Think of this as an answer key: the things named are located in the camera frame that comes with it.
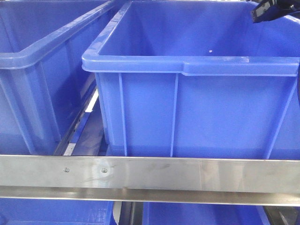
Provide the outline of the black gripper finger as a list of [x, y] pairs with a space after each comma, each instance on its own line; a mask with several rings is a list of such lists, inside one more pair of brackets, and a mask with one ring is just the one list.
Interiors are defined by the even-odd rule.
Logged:
[[262, 0], [252, 11], [253, 23], [273, 21], [300, 11], [299, 0]]

